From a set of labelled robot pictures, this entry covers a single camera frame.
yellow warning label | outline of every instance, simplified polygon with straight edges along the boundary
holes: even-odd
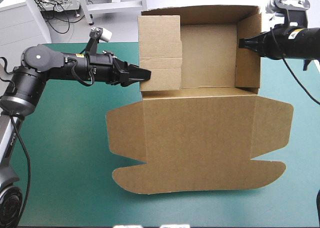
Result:
[[[305,28],[302,29],[295,29],[294,31],[291,32],[291,34],[288,37],[288,40],[293,40],[296,38],[296,36],[298,35],[298,33],[302,30],[304,30]]]

cable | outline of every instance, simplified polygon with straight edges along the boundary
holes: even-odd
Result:
[[[319,219],[319,226],[320,226],[320,190],[318,195],[316,196],[316,209],[318,211],[318,219]]]
[[[3,66],[3,69],[5,71],[5,73],[7,73],[8,75],[11,75],[14,73],[14,71],[12,72],[7,72],[7,65],[8,65],[8,61],[5,57],[0,57],[0,59],[2,59],[4,61],[4,66]],[[3,79],[2,77],[0,77],[0,81],[2,82],[9,82],[14,88],[16,87],[16,84],[12,81],[12,80],[9,80],[9,79]]]
[[[17,125],[15,123],[15,120],[14,120],[14,117],[13,116],[10,116],[10,119],[11,119],[11,123],[13,125],[13,128],[14,128],[14,131],[20,141],[20,144],[22,146],[22,149],[23,149],[23,152],[24,152],[24,155],[25,155],[25,158],[26,158],[26,162],[27,162],[27,172],[28,172],[28,177],[27,177],[27,184],[26,184],[26,190],[25,190],[25,195],[24,195],[24,200],[23,200],[23,204],[22,204],[22,207],[21,207],[21,210],[20,210],[20,213],[19,213],[19,217],[18,217],[18,222],[17,224],[20,222],[21,220],[21,217],[25,211],[25,208],[26,208],[26,204],[28,202],[28,197],[29,197],[29,192],[30,192],[30,184],[31,184],[31,161],[30,161],[30,156],[29,156],[29,153],[28,153],[28,150],[26,148],[26,145],[19,133],[19,130],[17,128]]]
[[[7,71],[7,66],[8,66],[8,61],[5,57],[0,57],[0,59],[2,59],[4,61],[4,66],[3,66],[3,69],[4,69],[4,72],[7,74],[7,75],[12,75],[13,73],[15,73],[15,71],[11,71],[11,72],[8,72]]]
[[[93,68],[90,68],[90,69],[89,69],[89,76],[90,76],[90,79],[91,79],[91,83],[86,83],[84,80],[82,80],[82,79],[77,75],[77,73],[76,73],[76,71],[75,71],[75,68],[76,68],[76,66],[77,66],[77,64],[78,64],[78,61],[77,61],[76,59],[70,58],[70,57],[68,58],[68,60],[73,62],[73,66],[72,66],[72,68],[71,68],[71,73],[72,73],[73,77],[74,77],[80,84],[82,84],[82,85],[84,85],[84,86],[86,86],[86,87],[90,87],[90,86],[92,86],[92,85],[95,83],[95,76],[94,76],[93,71],[92,71]]]
[[[33,1],[36,3],[36,5],[37,5],[38,8],[40,9],[40,11],[42,11],[42,12],[46,11],[46,9],[45,9],[44,6],[42,5],[42,3],[44,3],[44,4],[52,4],[52,5],[53,5],[53,9],[52,9],[52,11],[53,11],[53,17],[52,17],[52,18],[46,18],[46,17],[44,17],[44,18],[46,19],[46,22],[48,23],[48,25],[49,25],[55,32],[57,32],[57,33],[59,33],[59,34],[66,34],[66,33],[70,30],[69,16],[68,16],[68,13],[66,12],[65,8],[61,5],[61,3],[57,2],[56,0],[33,0]],[[61,32],[61,31],[55,29],[55,28],[53,27],[53,25],[49,22],[49,20],[52,20],[52,19],[55,17],[55,16],[54,16],[54,11],[55,11],[55,7],[56,7],[56,6],[57,6],[57,7],[60,6],[60,7],[62,8],[62,11],[66,14],[66,18],[67,18],[67,22],[68,22],[68,28],[67,28],[67,30],[64,31],[64,32]]]
[[[273,41],[275,43],[276,48],[278,49],[278,51],[280,52],[281,58],[285,64],[285,66],[288,68],[289,72],[291,73],[291,75],[293,76],[293,78],[295,79],[295,81],[299,84],[299,86],[304,90],[304,92],[310,97],[311,100],[313,100],[315,103],[317,103],[320,106],[320,101],[318,101],[316,98],[314,98],[310,92],[305,88],[305,86],[300,82],[300,80],[297,78],[297,76],[295,75],[295,73],[292,71],[292,69],[290,68],[290,66],[288,65],[282,50],[280,49],[280,46],[276,40],[275,34],[273,29],[270,27],[270,31],[271,31],[271,35],[273,38]]]

white label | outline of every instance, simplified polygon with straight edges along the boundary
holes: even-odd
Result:
[[[298,33],[299,33],[300,31],[302,31],[302,30],[304,30],[304,28],[302,28],[302,29],[295,29],[294,31],[292,31],[291,34],[290,34],[289,37],[288,37],[288,40],[293,40],[293,39],[295,39],[296,36],[298,35]]]
[[[163,224],[160,228],[190,228],[189,224]]]

cardboard box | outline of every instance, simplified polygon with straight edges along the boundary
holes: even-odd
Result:
[[[142,101],[107,114],[111,152],[146,164],[113,179],[139,194],[266,186],[280,161],[251,160],[283,148],[293,107],[257,95],[260,57],[238,49],[261,32],[257,6],[204,5],[138,18]]]

metal frame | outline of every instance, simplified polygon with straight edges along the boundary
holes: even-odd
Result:
[[[93,25],[94,14],[147,10],[147,0],[122,1],[111,0],[111,3],[89,4],[88,0],[79,0],[88,24]]]

